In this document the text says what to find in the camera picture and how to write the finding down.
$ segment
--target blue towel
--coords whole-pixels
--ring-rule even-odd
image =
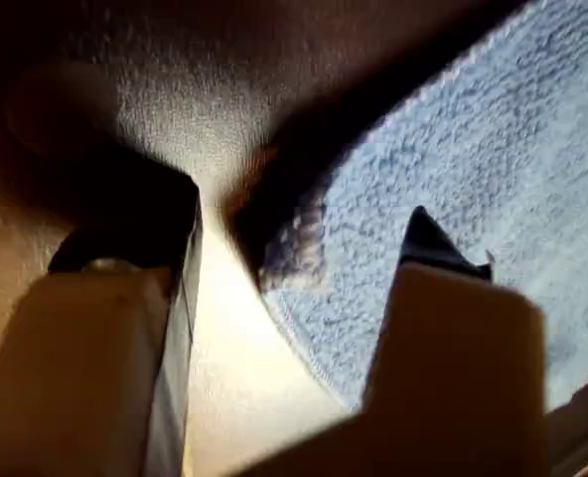
[[[510,18],[369,131],[268,247],[274,319],[352,406],[417,205],[543,308],[548,407],[570,398],[588,382],[588,0]]]

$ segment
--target fabric texture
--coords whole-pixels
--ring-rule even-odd
[[[268,247],[274,318],[352,406],[418,205],[544,310],[548,406],[586,384],[588,0],[509,19],[382,118]]]

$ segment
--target beige surface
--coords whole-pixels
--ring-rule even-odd
[[[196,476],[242,467],[346,413],[278,334],[213,211],[205,215],[189,403]]]
[[[17,155],[0,126],[0,169]],[[5,179],[1,169],[0,180]],[[215,214],[206,210],[191,379],[190,433],[197,476],[241,465],[340,412],[276,332],[224,244]],[[0,337],[14,302],[44,273],[70,227],[0,194]]]

